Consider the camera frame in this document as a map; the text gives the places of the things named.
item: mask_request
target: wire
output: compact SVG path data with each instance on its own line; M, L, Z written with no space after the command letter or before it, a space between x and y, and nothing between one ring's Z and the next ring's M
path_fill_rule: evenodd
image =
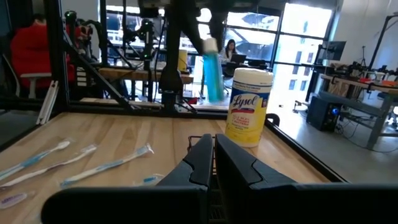
M155 94L154 94L154 99L153 101L156 100L156 94L157 94L157 88L158 88L158 83L157 83L157 75L156 75L156 71L157 71L157 61L159 59L159 54L160 54L160 44L162 43L162 37L163 37L163 31L164 31L164 27L166 25L166 20L163 19L163 25L162 25L162 29L160 30L160 35L159 35L159 46L157 48L157 52L156 52L156 59L155 59L155 71L154 71L154 76L155 76Z
M351 140L351 138L355 135L355 132L356 132L358 126L359 126L359 123L356 124L356 126L355 126L355 128L354 128L354 131L353 131L353 133L351 134L351 136L350 136L350 137L347 137L347 136L344 134L344 129L345 129L345 127L347 127L349 124L355 125L355 124L353 124L353 123L349 120L344 126L341 125L341 124L337 124L337 125L336 125L336 131L337 131L338 134L342 135L343 138L345 138L346 140L348 140L351 144L354 144L355 146L358 146L358 147L360 147L360 148L362 148L362 149L366 149L366 150L369 150L369 151L372 151L372 152L378 152L378 153L382 153L382 154L388 154L388 153L391 153L391 152L394 152L394 151L398 150L398 147L397 147L397 148L395 148L395 149L393 149L393 150L390 150L390 151L377 151L377 150L368 149L368 148L366 148L366 147L364 147L364 146L360 146L359 144L356 144L355 142L353 142L353 141Z

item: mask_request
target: desk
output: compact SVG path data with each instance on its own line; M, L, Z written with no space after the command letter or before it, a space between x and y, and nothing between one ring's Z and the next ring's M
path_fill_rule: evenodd
M373 126L370 126L369 124L365 124L360 121L356 121L362 126L365 126L367 128L372 129L372 132L370 134L370 137L368 139L368 142L366 144L366 148L372 149L373 146L377 143L377 140L379 137L398 137L398 134L395 133L384 133L382 131L384 122L386 121L387 115L389 113L389 110L394 102L394 99L398 98L398 89L396 88L384 88L381 86L371 86L371 90L378 90L384 93L388 93L383 101L383 104L381 105L380 108L377 108L375 106L367 105L362 102L356 101L356 99L348 99L342 95L336 95L334 93L329 93L327 92L327 86L329 82L333 79L331 76L326 76L326 75L321 75L321 78L324 79L325 82L323 82L323 87L319 91L319 96L325 100L332 101L335 103L341 103L345 106L348 106L352 109L362 111L363 113L369 114L371 116L376 117L376 121L374 122ZM348 85L353 85L353 86L358 86L361 88L368 88L368 84L366 83L360 83L360 82L355 82L343 78L335 78L335 82L339 83L345 83Z
M104 78L116 80L119 78L133 81L148 81L148 72L145 70L130 70L125 68L100 68L99 73ZM157 80L160 80L161 72L156 72ZM193 75L181 75L184 85L193 83ZM152 72L152 80L155 81L155 73Z
M133 182L141 182L143 178L155 173L167 175L187 154L189 136L200 136L205 133L214 135L222 133L224 129L225 121L217 120L60 114L0 153L0 170L47 150L64 138L74 138L76 142L60 152L48 155L38 164L2 180L0 184L73 157L74 153L87 145L97 144L96 152L76 163L22 182L11 190L0 192L0 198L32 190L36 192L33 197L1 210L1 223L23 224L39 214L46 199L60 190L58 183L63 179L122 158L147 142L155 152L151 157L138 158L72 186L131 186ZM259 147L249 149L248 152L298 182L328 182L267 128L264 128Z

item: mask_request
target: wall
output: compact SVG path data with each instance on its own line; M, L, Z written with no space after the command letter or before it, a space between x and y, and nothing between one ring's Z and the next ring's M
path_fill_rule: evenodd
M369 65L385 18L394 11L398 11L398 2L395 0L344 0L340 7L340 13L336 18L338 22L335 24L336 29L332 32L331 39L347 41L341 62L361 61L362 46L366 46L365 58ZM394 52L398 50L396 42L393 41L395 34L398 34L398 24L386 32L374 67L386 64L394 69L398 66L398 57L394 58Z

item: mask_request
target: glass window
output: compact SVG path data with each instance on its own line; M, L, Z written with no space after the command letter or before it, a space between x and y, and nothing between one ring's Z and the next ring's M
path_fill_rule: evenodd
M234 39L236 52L249 59L270 60L274 48L275 34L267 32L227 28L225 43Z
M285 6L282 32L324 37L332 10L300 4Z
M108 29L108 39L111 41L115 47L121 47L123 44L123 28L122 28L122 14L113 14L113 13L107 13L106 14L106 25ZM156 18L156 19L151 19L152 22L154 23L154 30L155 30L155 37L159 39L159 35L162 29L163 25L163 20L161 18ZM139 16L127 16L126 18L126 23L127 23L127 28L131 30L138 30L141 27L141 22L142 19ZM162 38L162 44L160 45L160 48L164 48L164 40L165 40L165 35ZM138 49L141 49L145 46L145 43L143 40L140 40L138 37L136 37L136 40L134 42L130 43L131 46L137 47Z
M303 52L297 52L295 63L300 63Z
M312 52L311 52L311 53L308 53L307 62L308 62L308 63L311 63L311 62L312 62L312 58L313 58L313 53L312 53Z
M265 30L277 30L279 17L253 12L229 12L227 25Z
M275 58L276 62L300 63L301 60L297 61L297 57L299 56L298 52L301 52L301 54L304 55L308 55L310 53L316 54L318 51L318 45L323 42L322 40L306 38L303 44L301 40L302 38L300 37L282 35L278 43L278 52ZM311 62L307 62L314 63L314 60L315 57L312 57Z
M200 9L200 16L197 20L200 22L209 22L211 19L211 12L209 9Z
M306 86L307 86L307 81L302 81L300 86L300 91L304 91Z
M297 75L298 72L299 72L299 66L294 66L292 74Z
M106 10L123 12L123 6L106 6ZM139 7L126 7L126 12L139 14ZM164 16L164 9L159 9L159 15Z
M310 71L311 71L310 67L305 67L304 76L309 76L310 75Z
M211 37L208 25L199 24L198 28L199 28L200 38L207 39ZM197 50L192 45L191 40L187 36L185 36L184 33L181 33L180 49L187 50L190 53L198 53Z
M289 83L289 90L294 90L297 80L291 80Z

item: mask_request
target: toothbrush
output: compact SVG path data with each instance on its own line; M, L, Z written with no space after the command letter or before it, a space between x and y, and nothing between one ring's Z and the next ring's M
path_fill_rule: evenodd
M84 171L81 174L74 175L73 177L69 177L61 183L61 187L67 187L68 185L74 184L75 182L78 182L79 180L82 180L89 176L98 174L107 169L120 166L121 164L125 164L125 163L127 163L135 158L141 157L147 153L154 153L149 144L146 144L144 147L139 148L135 153L125 157L124 159L119 159L119 160L116 160L113 162L109 162L107 164L103 164L101 166L95 167L94 169Z
M59 163L51 165L51 166L49 166L47 168L44 168L44 169L41 169L41 170L37 170L35 172L31 172L30 174L22 175L22 176L14 179L14 180L12 180L10 182L7 182L7 183L1 185L0 186L0 190L6 190L9 187L12 187L13 185L21 183L22 181L25 181L27 179L31 179L31 178L36 177L38 175L44 174L45 172L48 172L48 171L50 171L52 169L55 169L55 168L58 168L58 167L61 167L61 166L65 166L67 164L71 164L72 162L76 162L76 161L84 158L85 156L89 155L90 153L94 152L95 150L96 150L96 146L94 146L94 145L87 146L87 147L85 147L84 149L81 150L82 153L79 156L76 156L73 159L70 159L68 161L59 162Z
M12 174L15 174L16 172L21 171L22 169L24 169L26 167L29 167L29 166L32 166L32 165L38 163L41 159L43 159L45 156L49 155L51 152L55 152L55 151L58 151L58 150L65 149L66 147L69 146L69 144L70 144L70 141L60 142L53 149L50 149L50 150L45 151L45 152L41 152L41 153L39 153L36 156L28 158L27 160L25 160L24 162L21 162L18 165L15 165L15 166L13 166L11 168L8 168L8 169L6 169L4 171L1 171L0 172L0 180L3 180L5 178L11 176Z

